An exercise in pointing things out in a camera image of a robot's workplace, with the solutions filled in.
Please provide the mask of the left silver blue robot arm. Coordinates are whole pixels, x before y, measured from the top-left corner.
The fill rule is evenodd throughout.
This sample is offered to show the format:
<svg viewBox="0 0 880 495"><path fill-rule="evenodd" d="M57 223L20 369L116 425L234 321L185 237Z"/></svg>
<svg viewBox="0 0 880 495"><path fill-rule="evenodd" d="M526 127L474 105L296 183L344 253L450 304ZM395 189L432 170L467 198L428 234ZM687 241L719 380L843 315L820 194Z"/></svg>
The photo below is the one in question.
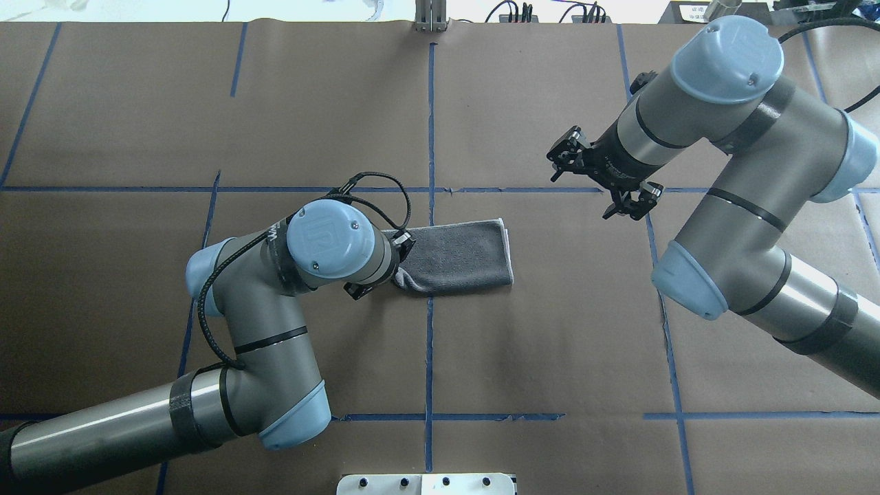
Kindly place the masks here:
<svg viewBox="0 0 880 495"><path fill-rule="evenodd" d="M3 494L76 491L255 436L299 446L332 422L300 301L339 285L356 300L411 250L408 217L378 228L330 194L273 225L202 248L186 266L192 329L213 355L171 382L2 432Z"/></svg>

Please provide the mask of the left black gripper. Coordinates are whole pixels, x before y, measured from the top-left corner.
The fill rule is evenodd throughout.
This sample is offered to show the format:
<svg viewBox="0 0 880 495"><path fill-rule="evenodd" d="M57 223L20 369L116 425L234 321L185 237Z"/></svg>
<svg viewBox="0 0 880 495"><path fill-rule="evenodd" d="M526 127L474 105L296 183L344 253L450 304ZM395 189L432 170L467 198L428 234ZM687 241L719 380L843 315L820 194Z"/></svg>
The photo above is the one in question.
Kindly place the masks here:
<svg viewBox="0 0 880 495"><path fill-rule="evenodd" d="M376 272L365 280L358 282L346 282L344 291L352 300L360 300L372 292L377 286L390 281L398 272L400 263L406 260L416 240L409 231L398 231L395 234L383 232L384 244L389 248L389 254L383 254Z"/></svg>

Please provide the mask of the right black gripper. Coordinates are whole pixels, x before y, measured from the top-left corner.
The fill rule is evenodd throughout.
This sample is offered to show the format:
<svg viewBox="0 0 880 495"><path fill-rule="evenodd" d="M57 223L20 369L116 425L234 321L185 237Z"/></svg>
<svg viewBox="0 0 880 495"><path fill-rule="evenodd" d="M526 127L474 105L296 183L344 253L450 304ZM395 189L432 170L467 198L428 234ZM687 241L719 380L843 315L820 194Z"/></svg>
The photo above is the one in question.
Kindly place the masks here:
<svg viewBox="0 0 880 495"><path fill-rule="evenodd" d="M547 151L556 182L563 173L586 175L612 197L612 203L602 214L603 219L619 215L639 221L654 207L664 192L660 183L648 181L656 166L635 159L618 136L618 126L612 125L596 141L588 144L580 126L565 131Z"/></svg>

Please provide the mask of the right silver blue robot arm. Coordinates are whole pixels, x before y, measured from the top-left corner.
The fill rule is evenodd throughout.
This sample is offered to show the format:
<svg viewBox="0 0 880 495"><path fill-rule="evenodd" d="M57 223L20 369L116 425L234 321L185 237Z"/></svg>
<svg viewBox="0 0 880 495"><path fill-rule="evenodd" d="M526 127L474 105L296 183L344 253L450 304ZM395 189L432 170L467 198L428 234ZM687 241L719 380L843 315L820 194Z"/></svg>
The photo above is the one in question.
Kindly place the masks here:
<svg viewBox="0 0 880 495"><path fill-rule="evenodd" d="M878 138L782 74L766 26L730 15L704 25L659 74L646 73L603 135L572 126L551 147L553 178L586 175L609 191L604 217L639 220L650 181L707 139L729 157L651 280L706 319L733 312L788 350L878 395L878 306L792 256L778 241L804 204L845 197L878 165Z"/></svg>

